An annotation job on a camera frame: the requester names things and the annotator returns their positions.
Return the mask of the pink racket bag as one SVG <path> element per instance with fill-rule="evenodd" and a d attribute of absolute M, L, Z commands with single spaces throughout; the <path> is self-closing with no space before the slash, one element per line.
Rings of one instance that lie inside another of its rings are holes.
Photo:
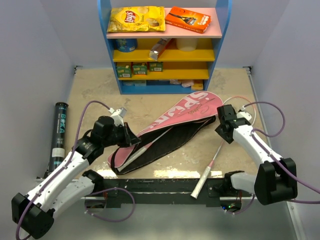
<path fill-rule="evenodd" d="M 172 127 L 175 125 L 181 125 L 189 122 L 196 122 L 211 118 L 218 114 L 217 108 L 223 105 L 222 99 L 209 91 L 197 91 L 188 94 L 182 98 L 178 103 L 172 106 L 168 111 L 163 113 L 160 117 L 154 120 L 149 126 L 141 130 L 137 136 L 141 139 L 141 136 L 149 132 L 158 131 L 164 128 Z M 130 147 L 119 147 L 118 149 L 129 149 L 131 152 L 135 145 Z M 115 150 L 107 159 L 108 165 L 115 173 L 113 168 L 122 166 L 129 153 L 124 153 L 124 159 L 118 159 L 115 163 L 112 162 L 112 155 L 117 151 Z"/>

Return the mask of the black shuttlecock tube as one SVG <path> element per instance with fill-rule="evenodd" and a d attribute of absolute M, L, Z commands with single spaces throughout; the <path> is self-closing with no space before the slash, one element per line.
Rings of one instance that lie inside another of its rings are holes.
<path fill-rule="evenodd" d="M 51 150 L 48 163 L 49 174 L 53 172 L 65 159 L 65 138 L 68 107 L 69 105 L 65 102 L 57 102 L 54 107 Z"/>

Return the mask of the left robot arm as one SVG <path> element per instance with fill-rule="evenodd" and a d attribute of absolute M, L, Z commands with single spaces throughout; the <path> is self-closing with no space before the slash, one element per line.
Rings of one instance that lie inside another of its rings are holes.
<path fill-rule="evenodd" d="M 20 230 L 27 237 L 43 237 L 54 223 L 54 214 L 58 206 L 52 204 L 69 183 L 81 171 L 100 157 L 105 148 L 118 146 L 131 147 L 140 143 L 126 122 L 116 122 L 114 117 L 101 116 L 93 128 L 77 138 L 71 152 L 65 160 L 44 181 L 23 195 L 17 193 L 11 200 L 12 220 L 17 224 L 16 239 L 20 239 Z"/>

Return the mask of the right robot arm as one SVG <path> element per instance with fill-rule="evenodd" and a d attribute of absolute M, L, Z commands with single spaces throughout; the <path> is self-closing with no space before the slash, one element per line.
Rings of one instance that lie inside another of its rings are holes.
<path fill-rule="evenodd" d="M 217 134 L 227 143 L 238 143 L 258 167 L 256 175 L 244 171 L 224 175 L 221 190 L 230 197 L 245 191 L 257 197 L 262 205 L 292 200 L 298 195 L 296 163 L 274 152 L 255 132 L 248 117 L 241 116 L 232 105 L 217 108 Z"/>

